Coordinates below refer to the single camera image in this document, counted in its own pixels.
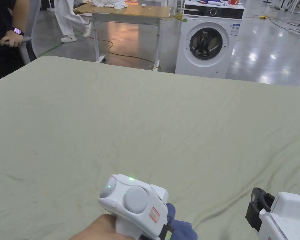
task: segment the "hand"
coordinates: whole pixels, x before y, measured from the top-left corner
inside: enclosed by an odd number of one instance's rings
[[[0,45],[6,45],[11,48],[18,47],[18,45],[22,42],[23,36],[15,33],[13,30],[9,30],[6,32],[6,35],[0,40]]]
[[[70,240],[134,240],[115,232],[115,217],[104,214]]]

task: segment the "front-loading washing machine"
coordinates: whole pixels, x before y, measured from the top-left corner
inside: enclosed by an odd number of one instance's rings
[[[186,0],[176,73],[225,78],[243,11],[241,5],[217,6]]]

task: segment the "smartwatch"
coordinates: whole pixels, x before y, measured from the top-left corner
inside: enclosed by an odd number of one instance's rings
[[[24,36],[24,35],[25,35],[20,29],[18,29],[18,28],[16,28],[16,27],[13,27],[12,30],[13,30],[15,33],[18,33],[18,34],[21,35],[21,36]]]

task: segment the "wooden tabletop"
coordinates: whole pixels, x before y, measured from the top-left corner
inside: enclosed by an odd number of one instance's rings
[[[92,3],[87,3],[73,10],[75,14],[83,13],[109,13],[118,15],[133,15],[154,18],[168,18],[170,16],[169,7],[128,5],[127,8],[114,9],[111,7],[96,7]]]
[[[300,194],[300,88],[53,56],[0,80],[0,240],[69,240],[114,173],[199,240],[257,240],[253,187]]]

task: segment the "red label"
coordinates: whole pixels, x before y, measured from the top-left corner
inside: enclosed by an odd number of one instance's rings
[[[159,214],[158,211],[155,210],[155,208],[153,207],[153,208],[151,209],[151,211],[150,211],[150,215],[149,215],[149,216],[152,218],[152,220],[153,220],[155,223],[157,223],[158,220],[159,220],[160,214]]]

